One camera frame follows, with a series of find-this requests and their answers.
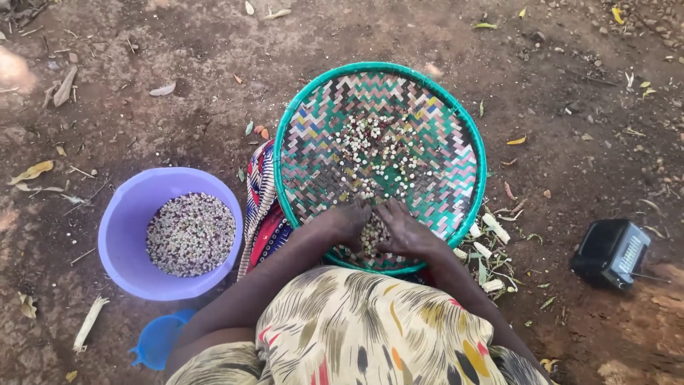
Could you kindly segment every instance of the woven basket tray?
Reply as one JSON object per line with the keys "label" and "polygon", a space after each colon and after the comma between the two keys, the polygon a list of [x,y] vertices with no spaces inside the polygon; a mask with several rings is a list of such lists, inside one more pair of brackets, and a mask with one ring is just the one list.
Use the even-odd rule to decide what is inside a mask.
{"label": "woven basket tray", "polygon": [[[482,139],[473,119],[444,88],[398,64],[361,62],[333,69],[314,79],[289,104],[274,148],[276,187],[285,216],[292,227],[299,227],[334,201],[352,198],[351,170],[339,164],[344,159],[334,133],[342,132],[352,118],[380,116],[393,117],[390,130],[410,125],[417,131],[399,140],[419,142],[424,148],[403,148],[403,154],[418,157],[420,167],[412,180],[415,187],[400,199],[406,200],[418,221],[455,247],[475,221],[484,194]],[[394,182],[398,172],[392,167],[387,168],[389,180],[374,176],[370,165],[357,173],[374,178],[381,197],[394,195],[398,188]],[[330,250],[326,259],[387,275],[413,273],[425,266],[422,261],[389,255],[353,256],[343,247]]]}

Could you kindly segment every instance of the purple plastic basin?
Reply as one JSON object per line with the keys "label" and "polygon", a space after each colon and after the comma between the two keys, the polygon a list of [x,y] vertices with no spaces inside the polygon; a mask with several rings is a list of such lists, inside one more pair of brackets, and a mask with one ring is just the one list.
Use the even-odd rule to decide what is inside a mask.
{"label": "purple plastic basin", "polygon": [[[197,277],[159,270],[145,252],[147,226],[169,199],[207,193],[235,217],[235,240],[226,261]],[[217,177],[185,167],[145,170],[116,189],[100,222],[97,249],[107,274],[122,289],[145,299],[174,301],[203,294],[231,271],[242,244],[242,212],[233,192]]]}

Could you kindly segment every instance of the person's right hand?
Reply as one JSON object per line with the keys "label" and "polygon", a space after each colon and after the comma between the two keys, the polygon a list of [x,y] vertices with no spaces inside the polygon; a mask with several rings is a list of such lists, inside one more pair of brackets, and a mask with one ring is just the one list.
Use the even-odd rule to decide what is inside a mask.
{"label": "person's right hand", "polygon": [[390,198],[373,207],[382,219],[390,238],[376,245],[380,253],[393,253],[406,258],[424,258],[439,249],[444,243],[424,224],[416,221],[408,207],[395,198]]}

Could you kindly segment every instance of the person's left hand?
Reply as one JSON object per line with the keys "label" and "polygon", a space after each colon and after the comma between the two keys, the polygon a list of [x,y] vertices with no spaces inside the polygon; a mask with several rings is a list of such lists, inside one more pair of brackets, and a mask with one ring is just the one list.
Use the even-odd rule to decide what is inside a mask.
{"label": "person's left hand", "polygon": [[309,225],[325,231],[336,245],[345,245],[353,252],[361,251],[361,230],[371,218],[371,205],[365,201],[343,203],[322,212]]}

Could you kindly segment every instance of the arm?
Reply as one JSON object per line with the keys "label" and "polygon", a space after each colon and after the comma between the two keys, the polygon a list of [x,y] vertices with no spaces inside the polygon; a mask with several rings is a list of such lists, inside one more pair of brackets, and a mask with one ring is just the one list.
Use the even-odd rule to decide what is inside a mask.
{"label": "arm", "polygon": [[551,383],[549,374],[508,325],[494,303],[475,283],[468,269],[454,257],[451,247],[444,240],[435,236],[427,226],[413,219],[406,205],[394,198],[376,206],[376,213],[385,222],[391,235],[390,240],[376,246],[378,251],[425,260],[437,288],[451,295],[471,314],[489,321],[494,328],[494,345],[508,348],[524,357]]}
{"label": "arm", "polygon": [[358,235],[370,213],[370,206],[335,208],[292,232],[270,258],[192,317],[167,359],[167,379],[212,346],[254,340],[261,313],[288,282],[314,267],[334,245],[360,247]]}

